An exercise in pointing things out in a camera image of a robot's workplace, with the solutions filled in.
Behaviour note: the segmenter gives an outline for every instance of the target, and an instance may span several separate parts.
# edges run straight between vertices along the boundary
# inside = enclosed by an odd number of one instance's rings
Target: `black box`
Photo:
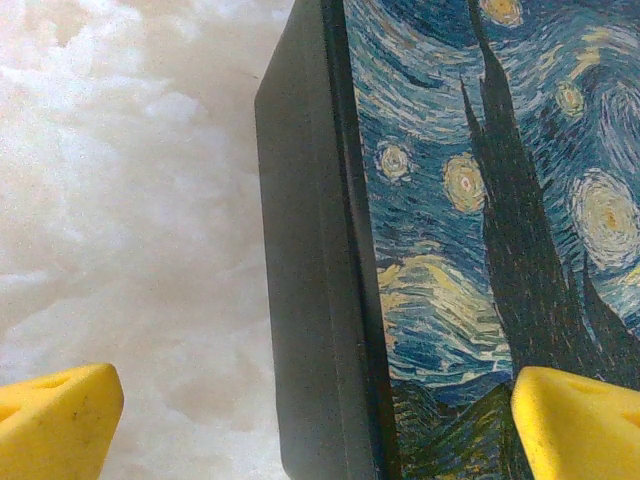
[[[640,390],[639,20],[297,1],[256,97],[293,479],[532,479],[523,367]]]

